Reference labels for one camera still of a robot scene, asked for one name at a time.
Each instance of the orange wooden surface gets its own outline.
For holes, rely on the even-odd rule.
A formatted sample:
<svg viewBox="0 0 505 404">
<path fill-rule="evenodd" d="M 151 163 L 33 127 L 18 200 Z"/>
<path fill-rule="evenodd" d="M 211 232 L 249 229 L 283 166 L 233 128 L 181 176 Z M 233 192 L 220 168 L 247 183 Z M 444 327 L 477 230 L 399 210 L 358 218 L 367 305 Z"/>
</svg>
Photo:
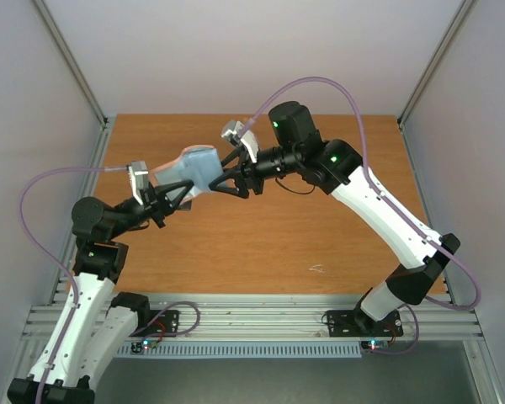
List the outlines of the orange wooden surface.
<svg viewBox="0 0 505 404">
<path fill-rule="evenodd" d="M 105 165 L 144 160 L 155 168 L 187 146 L 214 145 L 225 156 L 231 146 L 220 138 L 230 115 L 119 115 Z M 352 116 L 317 115 L 324 139 L 341 138 L 361 150 Z M 423 209 L 406 150 L 393 116 L 367 116 L 371 167 L 380 181 L 417 217 Z M 266 118 L 253 130 L 261 147 L 276 140 Z M 283 182 L 297 190 L 310 186 L 300 177 Z M 123 173 L 100 176 L 96 196 L 114 205 L 130 197 Z M 202 194 L 191 211 L 179 211 L 158 229 L 118 239 L 130 246 L 118 290 L 191 293 L 364 293 L 398 264 L 393 252 L 349 208 L 316 190 L 301 196 L 266 182 L 263 195 L 238 199 Z M 440 284 L 435 292 L 443 292 Z"/>
</svg>

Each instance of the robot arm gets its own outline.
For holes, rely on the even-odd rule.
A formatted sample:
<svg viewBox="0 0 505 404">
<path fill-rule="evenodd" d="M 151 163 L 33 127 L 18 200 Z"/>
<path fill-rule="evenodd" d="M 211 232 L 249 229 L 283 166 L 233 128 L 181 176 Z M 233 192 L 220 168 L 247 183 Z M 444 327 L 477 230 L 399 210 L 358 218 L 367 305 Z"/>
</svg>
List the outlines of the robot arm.
<svg viewBox="0 0 505 404">
<path fill-rule="evenodd" d="M 404 303 L 418 305 L 449 260 L 427 241 L 433 240 L 455 253 L 460 242 L 453 235 L 440 236 L 398 202 L 369 170 L 382 195 L 387 196 L 411 222 L 427 236 L 423 240 L 395 211 L 370 188 L 361 156 L 346 142 L 324 141 L 314 126 L 309 110 L 296 103 L 283 103 L 269 112 L 279 147 L 261 150 L 254 134 L 237 133 L 240 122 L 232 121 L 222 136 L 235 146 L 223 161 L 223 172 L 211 183 L 213 191 L 248 198 L 249 189 L 263 192 L 263 182 L 298 173 L 357 213 L 397 255 L 400 265 L 381 284 L 371 289 L 353 310 L 353 319 L 363 336 L 371 335 L 377 322 Z M 234 167 L 225 167 L 237 159 Z M 145 296 L 120 293 L 113 299 L 104 324 L 92 336 L 97 314 L 114 288 L 125 264 L 127 246 L 112 240 L 152 219 L 163 227 L 175 210 L 187 209 L 183 199 L 193 188 L 191 180 L 153 187 L 143 162 L 129 167 L 133 197 L 115 207 L 94 197 L 80 199 L 72 210 L 73 234 L 78 252 L 73 268 L 79 301 L 60 341 L 61 329 L 69 321 L 73 293 L 44 353 L 27 379 L 15 379 L 8 390 L 13 404 L 35 402 L 39 383 L 45 380 L 46 402 L 93 403 L 94 391 L 118 347 L 137 328 L 149 322 L 149 302 Z M 235 187 L 229 187 L 228 181 Z M 52 368 L 48 362 L 58 345 Z"/>
<path fill-rule="evenodd" d="M 190 180 L 153 187 L 144 162 L 129 167 L 133 196 L 111 207 L 86 197 L 73 206 L 72 232 L 77 236 L 73 267 L 78 301 L 71 291 L 43 354 L 26 379 L 14 379 L 8 389 L 12 404 L 35 403 L 38 387 L 45 382 L 42 402 L 93 403 L 94 392 L 118 347 L 150 318 L 147 297 L 119 293 L 111 302 L 104 324 L 92 336 L 97 315 L 109 298 L 125 265 L 128 247 L 112 240 L 152 219 L 163 227 L 193 187 Z M 62 329 L 67 332 L 61 338 Z M 52 361 L 51 355 L 56 350 Z"/>
<path fill-rule="evenodd" d="M 298 173 L 307 183 L 316 185 L 357 213 L 389 245 L 400 261 L 399 267 L 358 303 L 354 310 L 355 322 L 364 335 L 370 334 L 376 322 L 404 303 L 418 305 L 441 274 L 449 260 L 437 252 L 428 241 L 432 240 L 454 253 L 460 246 L 453 235 L 440 236 L 397 201 L 369 170 L 370 178 L 407 217 L 427 236 L 422 239 L 378 194 L 369 186 L 362 157 L 345 141 L 324 141 L 314 126 L 309 110 L 295 101 L 282 103 L 269 111 L 279 147 L 259 150 L 251 146 L 250 131 L 244 142 L 237 138 L 242 128 L 226 128 L 223 137 L 237 148 L 228 158 L 238 158 L 235 167 L 224 173 L 210 187 L 214 191 L 242 198 L 263 192 L 263 182 L 268 178 L 282 178 Z M 233 180 L 236 187 L 229 188 L 226 181 Z"/>
</svg>

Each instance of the black mounting bracket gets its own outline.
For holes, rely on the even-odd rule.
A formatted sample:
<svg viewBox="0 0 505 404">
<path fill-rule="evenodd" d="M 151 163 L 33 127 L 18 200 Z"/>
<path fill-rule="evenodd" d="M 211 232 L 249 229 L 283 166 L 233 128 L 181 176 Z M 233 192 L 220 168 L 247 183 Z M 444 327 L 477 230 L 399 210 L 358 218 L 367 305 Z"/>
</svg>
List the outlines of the black mounting bracket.
<svg viewBox="0 0 505 404">
<path fill-rule="evenodd" d="M 78 381 L 77 387 L 45 385 L 41 402 L 45 404 L 94 404 L 95 392 L 88 388 L 89 378 Z M 35 402 L 39 381 L 13 379 L 8 388 L 8 399 L 12 404 Z"/>
<path fill-rule="evenodd" d="M 150 318 L 155 317 L 159 313 L 159 310 L 151 310 Z M 179 311 L 178 310 L 167 310 L 162 313 L 158 318 L 157 322 L 160 322 L 165 327 L 165 332 L 177 332 L 179 327 Z M 147 335 L 157 334 L 161 332 L 161 327 L 153 323 L 145 330 L 135 334 L 135 337 L 145 337 Z"/>
<path fill-rule="evenodd" d="M 138 327 L 145 327 L 153 318 L 150 311 L 150 301 L 147 296 L 137 293 L 119 292 L 119 294 L 110 301 L 110 307 L 126 307 L 136 313 L 138 318 Z"/>
<path fill-rule="evenodd" d="M 222 160 L 221 166 L 224 167 L 226 164 L 236 159 L 236 157 L 239 157 L 237 165 L 231 168 L 223 168 L 223 174 L 211 181 L 210 189 L 215 192 L 221 192 L 223 194 L 229 194 L 246 199 L 249 197 L 249 187 L 247 186 L 247 182 L 242 171 L 244 162 L 248 159 L 248 154 L 245 148 L 242 146 L 235 148 Z M 232 181 L 234 183 L 234 187 L 228 186 L 226 184 L 228 181 Z"/>
<path fill-rule="evenodd" d="M 73 265 L 73 273 L 94 274 L 99 280 L 109 278 L 114 283 L 118 281 L 125 265 L 128 247 L 120 242 L 79 242 L 78 251 Z"/>
<path fill-rule="evenodd" d="M 362 338 L 382 338 L 396 337 L 404 335 L 402 329 L 401 316 L 394 310 L 381 322 L 375 322 L 369 332 L 363 332 L 355 321 L 355 310 L 329 310 L 323 317 L 329 331 L 329 337 L 362 337 Z"/>
</svg>

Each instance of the fabric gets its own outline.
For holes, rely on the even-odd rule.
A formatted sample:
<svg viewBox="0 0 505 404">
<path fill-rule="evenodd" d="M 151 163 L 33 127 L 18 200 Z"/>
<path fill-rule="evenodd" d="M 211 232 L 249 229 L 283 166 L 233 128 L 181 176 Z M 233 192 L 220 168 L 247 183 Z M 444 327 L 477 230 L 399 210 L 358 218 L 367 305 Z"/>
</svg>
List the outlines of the fabric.
<svg viewBox="0 0 505 404">
<path fill-rule="evenodd" d="M 176 183 L 185 179 L 192 180 L 194 186 L 183 199 L 183 202 L 186 202 L 204 192 L 211 192 L 210 182 L 222 173 L 217 149 L 213 146 L 195 145 L 183 149 L 176 160 L 151 170 L 150 180 L 154 186 Z M 179 192 L 180 189 L 177 189 L 169 193 L 168 197 L 173 199 Z"/>
</svg>

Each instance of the white wall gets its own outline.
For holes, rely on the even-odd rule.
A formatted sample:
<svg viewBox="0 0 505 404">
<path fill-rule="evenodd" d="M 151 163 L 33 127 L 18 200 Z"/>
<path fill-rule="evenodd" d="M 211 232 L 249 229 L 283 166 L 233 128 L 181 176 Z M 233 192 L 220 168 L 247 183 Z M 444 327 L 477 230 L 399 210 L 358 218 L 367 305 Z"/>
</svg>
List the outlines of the white wall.
<svg viewBox="0 0 505 404">
<path fill-rule="evenodd" d="M 366 114 L 399 114 L 460 0 L 47 1 L 107 115 L 251 114 L 303 76 Z M 289 93 L 350 109 L 322 85 Z"/>
<path fill-rule="evenodd" d="M 460 236 L 482 284 L 477 314 L 505 389 L 505 0 L 477 3 L 407 136 L 433 224 Z"/>
<path fill-rule="evenodd" d="M 19 191 L 37 173 L 88 163 L 98 123 L 26 0 L 0 1 L 0 396 L 31 305 L 53 279 L 17 222 Z M 60 251 L 80 178 L 34 189 L 26 210 L 36 236 Z"/>
</svg>

